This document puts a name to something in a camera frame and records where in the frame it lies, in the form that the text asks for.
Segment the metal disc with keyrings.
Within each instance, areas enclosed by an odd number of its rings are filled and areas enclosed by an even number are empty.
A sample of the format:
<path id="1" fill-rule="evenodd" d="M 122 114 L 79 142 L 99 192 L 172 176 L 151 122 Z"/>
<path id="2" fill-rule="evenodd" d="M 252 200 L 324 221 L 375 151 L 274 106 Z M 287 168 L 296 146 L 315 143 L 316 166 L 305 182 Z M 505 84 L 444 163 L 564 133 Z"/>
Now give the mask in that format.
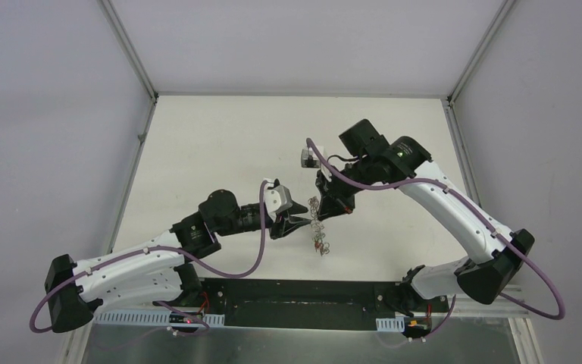
<path id="1" fill-rule="evenodd" d="M 325 256 L 330 252 L 330 244 L 325 241 L 326 234 L 324 233 L 324 225 L 321 221 L 316 219 L 318 204 L 319 199 L 316 196 L 313 196 L 308 200 L 308 208 L 311 216 L 310 225 L 313 231 L 312 241 L 313 244 L 314 242 L 319 242 L 321 245 L 320 249 L 315 251 L 318 252 L 321 256 Z"/>

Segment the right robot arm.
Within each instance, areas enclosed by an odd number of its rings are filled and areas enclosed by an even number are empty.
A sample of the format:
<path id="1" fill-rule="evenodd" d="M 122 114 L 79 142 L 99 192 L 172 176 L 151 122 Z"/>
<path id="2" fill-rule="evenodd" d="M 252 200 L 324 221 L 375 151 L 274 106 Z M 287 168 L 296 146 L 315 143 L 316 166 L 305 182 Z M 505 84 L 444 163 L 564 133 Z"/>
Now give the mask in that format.
<path id="1" fill-rule="evenodd" d="M 355 161 L 337 174 L 332 174 L 332 165 L 318 162 L 319 221 L 352 213 L 355 194 L 365 185 L 391 186 L 426 209 L 467 254 L 446 264 L 409 270 L 397 285 L 396 308 L 417 311 L 430 299 L 456 293 L 491 304 L 521 268 L 520 256 L 529 253 L 534 237 L 525 229 L 513 231 L 499 223 L 457 191 L 431 154 L 411 137 L 389 143 L 363 119 L 339 138 Z"/>

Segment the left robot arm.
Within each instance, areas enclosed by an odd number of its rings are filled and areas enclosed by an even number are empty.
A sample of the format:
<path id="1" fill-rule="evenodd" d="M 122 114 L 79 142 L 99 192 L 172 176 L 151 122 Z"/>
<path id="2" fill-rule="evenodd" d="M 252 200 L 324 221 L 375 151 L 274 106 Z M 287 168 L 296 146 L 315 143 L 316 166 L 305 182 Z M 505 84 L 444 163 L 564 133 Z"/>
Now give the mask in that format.
<path id="1" fill-rule="evenodd" d="M 64 333 L 81 328 L 95 315 L 143 303 L 163 301 L 193 306 L 202 286 L 192 264 L 221 249 L 219 237 L 260 233 L 252 268 L 227 273 L 204 264 L 224 278 L 244 278 L 263 258 L 266 239 L 286 237 L 310 223 L 308 208 L 276 182 L 263 183 L 259 201 L 241 206 L 229 190 L 215 190 L 193 214 L 144 243 L 91 259 L 64 254 L 53 258 L 44 282 L 49 330 Z"/>

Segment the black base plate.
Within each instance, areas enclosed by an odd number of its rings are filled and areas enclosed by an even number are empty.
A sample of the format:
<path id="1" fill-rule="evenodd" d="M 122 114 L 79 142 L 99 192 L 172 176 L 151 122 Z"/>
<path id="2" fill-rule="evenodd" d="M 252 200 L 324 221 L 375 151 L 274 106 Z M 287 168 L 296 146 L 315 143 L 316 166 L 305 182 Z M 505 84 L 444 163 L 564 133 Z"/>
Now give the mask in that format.
<path id="1" fill-rule="evenodd" d="M 386 281 L 203 278 L 168 304 L 224 326 L 374 331 L 397 315 L 397 285 Z"/>

